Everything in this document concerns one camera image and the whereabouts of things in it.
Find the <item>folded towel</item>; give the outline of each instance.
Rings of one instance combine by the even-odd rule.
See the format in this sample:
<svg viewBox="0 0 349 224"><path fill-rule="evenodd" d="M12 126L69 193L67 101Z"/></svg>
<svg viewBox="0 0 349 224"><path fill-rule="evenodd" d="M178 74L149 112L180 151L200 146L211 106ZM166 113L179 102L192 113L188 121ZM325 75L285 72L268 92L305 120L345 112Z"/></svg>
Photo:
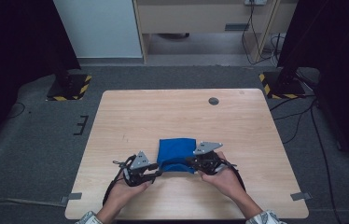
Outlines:
<svg viewBox="0 0 349 224"><path fill-rule="evenodd" d="M160 139L157 164L163 172L190 172L195 170L187 165L186 157L193 157L196 140L192 138Z"/></svg>

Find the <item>table top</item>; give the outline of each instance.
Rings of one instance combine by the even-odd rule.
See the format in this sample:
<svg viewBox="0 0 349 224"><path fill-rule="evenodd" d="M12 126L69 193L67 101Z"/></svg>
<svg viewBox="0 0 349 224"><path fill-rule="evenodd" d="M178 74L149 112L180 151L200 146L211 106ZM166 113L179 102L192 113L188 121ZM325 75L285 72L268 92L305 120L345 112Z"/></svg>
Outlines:
<svg viewBox="0 0 349 224"><path fill-rule="evenodd" d="M212 97L217 105L209 104ZM280 218L305 218L304 200L258 89L106 91L82 158L65 215L79 219L98 212L105 191L125 161L143 150L156 162L159 140L188 137L219 142L227 160L237 164L247 193ZM124 207L117 219L238 219L235 203L190 173L163 173Z"/></svg>

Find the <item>white cabinet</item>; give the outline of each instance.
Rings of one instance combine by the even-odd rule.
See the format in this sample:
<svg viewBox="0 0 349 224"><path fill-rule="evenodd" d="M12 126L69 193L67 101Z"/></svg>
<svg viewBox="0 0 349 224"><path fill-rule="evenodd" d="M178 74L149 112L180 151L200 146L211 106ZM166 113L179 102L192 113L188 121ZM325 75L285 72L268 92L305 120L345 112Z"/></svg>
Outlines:
<svg viewBox="0 0 349 224"><path fill-rule="evenodd" d="M142 58L132 0L54 0L78 58Z"/></svg>

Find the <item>white sleeve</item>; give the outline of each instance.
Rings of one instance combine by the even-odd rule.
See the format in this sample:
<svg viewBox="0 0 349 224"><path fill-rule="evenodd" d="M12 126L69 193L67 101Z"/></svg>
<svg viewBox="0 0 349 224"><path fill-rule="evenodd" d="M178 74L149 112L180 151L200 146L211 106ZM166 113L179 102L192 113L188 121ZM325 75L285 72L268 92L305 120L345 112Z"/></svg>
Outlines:
<svg viewBox="0 0 349 224"><path fill-rule="evenodd" d="M76 224L103 224L93 212L88 212Z"/></svg>
<svg viewBox="0 0 349 224"><path fill-rule="evenodd" d="M276 214L267 210L246 221L246 224L286 224L277 218Z"/></svg>

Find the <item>tripod base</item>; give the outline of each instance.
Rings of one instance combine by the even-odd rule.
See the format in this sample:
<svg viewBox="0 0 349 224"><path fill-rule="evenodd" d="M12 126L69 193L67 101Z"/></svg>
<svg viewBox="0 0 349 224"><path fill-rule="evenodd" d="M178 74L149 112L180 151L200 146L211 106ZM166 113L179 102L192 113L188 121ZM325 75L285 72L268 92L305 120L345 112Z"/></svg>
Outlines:
<svg viewBox="0 0 349 224"><path fill-rule="evenodd" d="M69 75L71 78L70 87L62 87L58 80L55 79L49 93L47 94L48 101L66 101L80 100L90 84L91 76L88 75Z"/></svg>
<svg viewBox="0 0 349 224"><path fill-rule="evenodd" d="M259 75L259 80L261 80L265 94L267 94L269 99L305 97L305 91L303 90L300 82L297 80L292 80L282 88L278 88L277 80L279 75L279 72L264 72L263 74Z"/></svg>

